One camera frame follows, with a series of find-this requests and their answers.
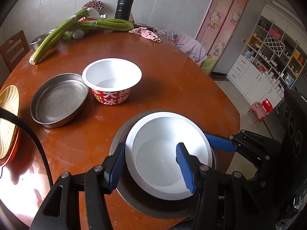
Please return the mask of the red noodle bowl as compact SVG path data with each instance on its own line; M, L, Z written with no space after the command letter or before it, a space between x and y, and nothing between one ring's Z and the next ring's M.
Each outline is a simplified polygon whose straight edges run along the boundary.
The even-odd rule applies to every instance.
M212 166L212 152L205 134L180 114L150 113L131 128L125 142L126 164L134 181L145 192L164 200L192 196L176 162L176 146L180 142L189 154Z
M96 60L82 72L83 82L95 99L107 106L125 102L141 78L142 71L136 64L118 58Z

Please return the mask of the steel mixing bowl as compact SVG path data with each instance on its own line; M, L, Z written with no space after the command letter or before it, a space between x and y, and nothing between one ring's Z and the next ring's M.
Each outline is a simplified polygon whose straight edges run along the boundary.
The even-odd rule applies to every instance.
M176 145L180 142L201 163L216 167L205 134L180 114L143 112L120 127L109 153L124 143L124 168L116 189L131 207L159 219L182 218L194 212L198 197L186 188L176 162Z

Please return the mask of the steel pan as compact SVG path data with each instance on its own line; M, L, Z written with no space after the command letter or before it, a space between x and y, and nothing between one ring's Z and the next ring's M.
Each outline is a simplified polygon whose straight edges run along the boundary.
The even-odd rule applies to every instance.
M61 127L77 116L87 96L88 86L80 74L54 76L34 94L30 105L31 117L45 128Z

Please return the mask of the orange pig-shaped plate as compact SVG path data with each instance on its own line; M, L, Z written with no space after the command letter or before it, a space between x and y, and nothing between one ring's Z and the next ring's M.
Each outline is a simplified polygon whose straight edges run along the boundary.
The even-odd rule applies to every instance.
M17 127L13 135L13 140L8 149L8 153L3 158L1 158L0 162L1 168L10 164L14 159L19 146L19 140L20 140L20 128Z

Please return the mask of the lilac child's garment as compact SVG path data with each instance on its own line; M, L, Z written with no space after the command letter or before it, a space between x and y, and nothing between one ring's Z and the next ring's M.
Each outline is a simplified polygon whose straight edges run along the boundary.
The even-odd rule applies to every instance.
M197 40L188 34L170 29L156 29L165 39L171 42L175 47L185 53L198 66L207 59L207 52Z

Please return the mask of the white shelf cabinet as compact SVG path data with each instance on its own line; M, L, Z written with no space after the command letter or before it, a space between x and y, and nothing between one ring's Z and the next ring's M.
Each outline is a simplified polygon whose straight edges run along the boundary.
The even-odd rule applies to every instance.
M227 74L249 104L277 106L306 66L306 31L265 5L241 54Z

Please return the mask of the white foam-net fruit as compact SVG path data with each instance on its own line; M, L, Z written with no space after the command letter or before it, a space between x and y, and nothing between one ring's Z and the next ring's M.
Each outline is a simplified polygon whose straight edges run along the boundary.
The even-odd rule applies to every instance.
M77 29L73 32L72 38L73 39L82 39L85 35L85 32L83 30Z

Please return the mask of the pink cloth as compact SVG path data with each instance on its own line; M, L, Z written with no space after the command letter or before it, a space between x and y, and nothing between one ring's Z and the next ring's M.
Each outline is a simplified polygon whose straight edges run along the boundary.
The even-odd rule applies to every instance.
M160 43L162 40L154 32L148 30L145 27L135 28L129 31L129 33L139 35L142 38L152 40L153 42Z

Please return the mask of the hello kitty pink curtain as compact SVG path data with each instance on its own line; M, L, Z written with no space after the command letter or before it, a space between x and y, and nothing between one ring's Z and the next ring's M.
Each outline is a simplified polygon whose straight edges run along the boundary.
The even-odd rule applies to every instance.
M207 59L200 67L207 74L215 68L236 30L249 0L212 0L196 40L203 46Z

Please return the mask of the celery bunch rear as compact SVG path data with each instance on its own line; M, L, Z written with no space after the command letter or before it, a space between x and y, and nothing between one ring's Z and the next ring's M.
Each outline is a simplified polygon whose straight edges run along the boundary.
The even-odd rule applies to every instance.
M99 19L84 20L75 23L69 31L75 30L111 30L119 32L128 32L134 28L134 24L123 19Z

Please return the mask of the celery bunch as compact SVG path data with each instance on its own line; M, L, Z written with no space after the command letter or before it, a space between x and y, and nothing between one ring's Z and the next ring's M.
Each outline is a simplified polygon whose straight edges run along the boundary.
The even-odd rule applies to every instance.
M75 30L111 30L119 32L128 32L134 28L134 24L123 19L99 19L84 20L75 23L69 31Z
M57 26L51 34L49 34L35 52L30 56L29 63L31 65L37 65L44 55L54 46L73 25L75 25L81 18L88 17L88 9L81 9L76 14L69 17L65 22Z

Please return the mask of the celery bunch front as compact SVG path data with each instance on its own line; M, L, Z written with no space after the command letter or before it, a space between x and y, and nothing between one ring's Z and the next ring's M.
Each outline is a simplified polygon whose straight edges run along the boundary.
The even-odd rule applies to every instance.
M44 55L54 46L73 25L75 25L81 18L88 17L88 9L81 9L76 14L69 17L65 22L57 26L51 34L49 34L35 52L30 56L29 63L31 65L37 65Z

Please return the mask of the steel bowl at back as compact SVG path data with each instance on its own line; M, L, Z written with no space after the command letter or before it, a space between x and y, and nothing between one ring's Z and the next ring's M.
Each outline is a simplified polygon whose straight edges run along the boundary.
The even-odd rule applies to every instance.
M48 35L50 35L50 32L45 33L45 34L43 34L43 35L40 35L40 36L38 36L37 38L33 39L33 40L30 42L30 44L29 44L30 47L31 47L34 51L36 51L36 50L39 48L39 46L42 44L42 42L46 39L46 37L47 37Z

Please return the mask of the brown wooden slat chair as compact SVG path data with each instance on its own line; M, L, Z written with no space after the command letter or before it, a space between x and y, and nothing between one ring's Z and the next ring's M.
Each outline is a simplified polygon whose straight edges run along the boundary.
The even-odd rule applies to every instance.
M1 45L1 57L10 72L30 51L23 30L10 37Z

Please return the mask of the black thermos bottle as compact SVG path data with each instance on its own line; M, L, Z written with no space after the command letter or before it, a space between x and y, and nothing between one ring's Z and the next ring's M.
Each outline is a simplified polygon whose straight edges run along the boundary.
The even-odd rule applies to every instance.
M133 1L134 0L118 0L115 11L115 19L129 21Z

